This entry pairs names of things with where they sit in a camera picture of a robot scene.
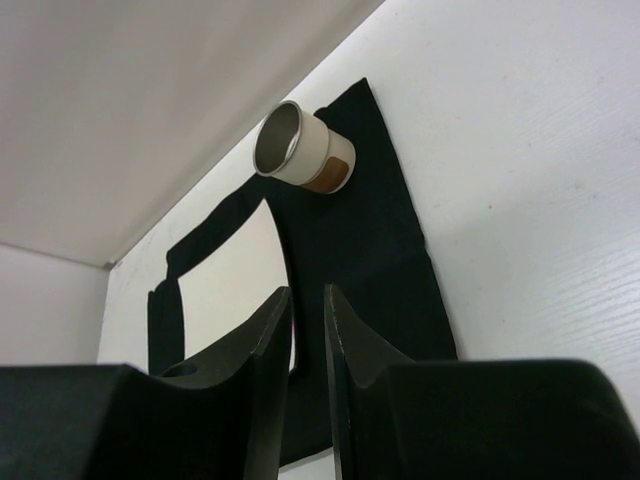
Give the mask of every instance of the tan label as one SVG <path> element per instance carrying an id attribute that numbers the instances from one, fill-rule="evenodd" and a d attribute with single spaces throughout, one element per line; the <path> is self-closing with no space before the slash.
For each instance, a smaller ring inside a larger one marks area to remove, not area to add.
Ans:
<path id="1" fill-rule="evenodd" d="M 347 163 L 339 158 L 329 157 L 320 174 L 302 186 L 316 193 L 331 193 L 340 186 L 348 174 Z"/>

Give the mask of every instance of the black plastic piece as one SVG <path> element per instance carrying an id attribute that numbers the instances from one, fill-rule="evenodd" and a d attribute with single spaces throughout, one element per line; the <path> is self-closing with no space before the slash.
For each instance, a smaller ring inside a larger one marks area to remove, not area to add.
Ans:
<path id="1" fill-rule="evenodd" d="M 0 478 L 276 479 L 291 348 L 288 288 L 197 355 L 0 369 Z"/>
<path id="2" fill-rule="evenodd" d="M 640 478 L 600 370 L 573 360 L 414 362 L 335 286 L 325 334 L 337 478 Z"/>

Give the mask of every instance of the black felt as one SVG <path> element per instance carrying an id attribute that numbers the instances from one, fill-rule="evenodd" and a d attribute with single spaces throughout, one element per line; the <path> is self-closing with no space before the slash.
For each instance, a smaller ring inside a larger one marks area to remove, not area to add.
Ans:
<path id="1" fill-rule="evenodd" d="M 353 85 L 316 116 L 356 148 L 356 168 L 342 190 L 319 195 L 254 176 L 167 253 L 167 282 L 173 284 L 241 227 L 263 198 L 269 202 L 288 264 L 298 347 L 282 464 L 331 446 L 325 284 L 340 286 L 356 312 L 407 355 L 457 358 L 424 236 L 367 81 Z M 167 301 L 167 292 L 171 289 L 161 284 L 149 298 L 151 373 L 159 373 L 180 352 L 184 355 L 182 311 Z"/>

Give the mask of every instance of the cup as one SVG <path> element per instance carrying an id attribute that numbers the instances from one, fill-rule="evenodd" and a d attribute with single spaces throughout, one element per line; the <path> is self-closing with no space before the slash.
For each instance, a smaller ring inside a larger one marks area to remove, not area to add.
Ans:
<path id="1" fill-rule="evenodd" d="M 316 193 L 340 190 L 355 163 L 356 151 L 349 140 L 290 100 L 264 119 L 253 151 L 259 175 Z"/>

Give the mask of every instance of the metal rim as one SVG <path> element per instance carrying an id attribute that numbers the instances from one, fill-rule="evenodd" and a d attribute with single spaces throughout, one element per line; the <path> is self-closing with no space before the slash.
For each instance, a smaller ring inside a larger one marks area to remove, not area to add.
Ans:
<path id="1" fill-rule="evenodd" d="M 298 127 L 296 129 L 296 133 L 293 135 L 293 137 L 291 138 L 291 141 L 289 143 L 289 146 L 287 148 L 287 151 L 285 153 L 285 156 L 282 160 L 282 162 L 280 163 L 280 165 L 278 165 L 276 168 L 274 168 L 273 170 L 269 171 L 269 172 L 263 172 L 262 170 L 260 170 L 258 168 L 257 165 L 257 161 L 256 161 L 256 156 L 257 156 L 257 149 L 258 149 L 258 144 L 262 138 L 262 134 L 264 132 L 264 127 L 267 124 L 267 122 L 269 121 L 269 119 L 273 116 L 273 114 L 278 111 L 278 109 L 287 106 L 287 105 L 291 105 L 293 106 L 297 113 L 298 113 Z M 296 151 L 296 148 L 298 146 L 298 142 L 300 140 L 300 135 L 302 134 L 302 109 L 300 108 L 300 105 L 298 105 L 298 103 L 294 102 L 293 100 L 285 100 L 283 102 L 280 102 L 278 105 L 276 105 L 275 107 L 273 107 L 269 113 L 264 117 L 264 119 L 262 120 L 262 122 L 260 122 L 260 127 L 258 129 L 258 134 L 256 135 L 256 139 L 253 142 L 253 168 L 256 171 L 256 173 L 262 177 L 271 177 L 274 174 L 278 173 L 280 170 L 282 170 L 284 167 L 287 166 L 287 164 L 289 163 L 289 161 L 291 160 L 291 157 L 293 156 L 294 152 Z"/>

